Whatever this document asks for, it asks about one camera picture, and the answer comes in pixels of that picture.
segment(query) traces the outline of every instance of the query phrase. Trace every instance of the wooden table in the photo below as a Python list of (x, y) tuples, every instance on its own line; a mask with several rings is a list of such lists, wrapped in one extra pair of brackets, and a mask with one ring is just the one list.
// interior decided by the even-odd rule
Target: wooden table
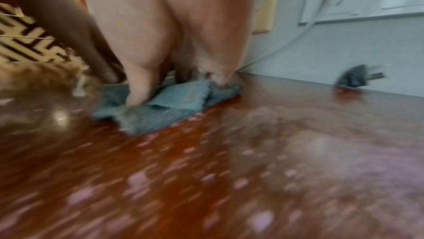
[(242, 97), (139, 137), (93, 99), (2, 96), (0, 237), (424, 238), (422, 99), (235, 80)]

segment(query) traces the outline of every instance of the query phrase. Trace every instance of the cable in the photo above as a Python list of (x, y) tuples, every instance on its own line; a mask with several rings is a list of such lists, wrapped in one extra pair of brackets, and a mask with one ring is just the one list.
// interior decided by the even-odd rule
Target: cable
[(296, 41), (298, 41), (301, 37), (304, 36), (304, 34), (310, 29), (310, 27), (312, 27), (315, 22), (317, 21), (317, 19), (319, 18), (319, 16), (321, 16), (321, 13), (323, 11), (323, 8), (325, 7), (325, 5), (327, 4), (328, 0), (322, 0), (321, 5), (317, 8), (315, 15), (312, 17), (312, 19), (308, 22), (308, 24), (304, 27), (304, 29), (302, 30), (302, 32), (300, 34), (298, 34), (294, 39), (292, 39), (291, 41), (289, 41), (288, 43), (282, 45), (280, 48), (278, 48), (277, 50), (275, 50), (274, 52), (269, 53), (268, 55), (261, 57), (260, 59), (254, 60), (250, 63), (247, 63), (245, 65), (243, 65), (242, 67), (240, 67), (238, 70), (241, 70), (242, 68), (246, 68), (250, 65), (252, 65), (253, 63), (256, 63), (258, 61), (264, 60), (266, 58), (269, 58), (271, 56), (274, 56), (278, 53), (280, 53), (281, 51), (285, 50), (286, 48), (288, 48), (289, 46), (291, 46), (293, 43), (295, 43)]

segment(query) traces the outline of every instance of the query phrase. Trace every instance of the microfiber towel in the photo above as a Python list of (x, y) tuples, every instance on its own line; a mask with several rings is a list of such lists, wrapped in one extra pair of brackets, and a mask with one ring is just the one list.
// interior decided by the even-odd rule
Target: microfiber towel
[(189, 118), (219, 102), (238, 96), (241, 84), (231, 83), (224, 89), (211, 80), (175, 84), (172, 77), (157, 87), (154, 98), (146, 104), (127, 108), (126, 84), (102, 88), (103, 101), (93, 113), (96, 120), (112, 118), (129, 135), (150, 133)]

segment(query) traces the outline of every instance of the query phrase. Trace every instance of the reddish-brown wooden surface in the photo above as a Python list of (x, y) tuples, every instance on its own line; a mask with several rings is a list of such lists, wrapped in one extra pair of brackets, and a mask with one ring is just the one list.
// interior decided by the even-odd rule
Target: reddish-brown wooden surface
[(2, 95), (1, 238), (424, 238), (422, 99), (235, 80), (139, 137), (91, 99)]

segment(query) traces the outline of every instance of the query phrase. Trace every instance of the teal cleaning rag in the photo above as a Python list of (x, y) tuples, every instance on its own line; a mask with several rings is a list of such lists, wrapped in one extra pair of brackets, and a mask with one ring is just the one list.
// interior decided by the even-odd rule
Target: teal cleaning rag
[(103, 101), (93, 113), (93, 118), (112, 118), (127, 134), (141, 135), (178, 123), (210, 106), (238, 96), (242, 90), (242, 85), (238, 83), (219, 89), (210, 80), (175, 84), (173, 78), (167, 78), (157, 87), (151, 101), (127, 109), (125, 101), (129, 95), (128, 85), (109, 85), (102, 89)]

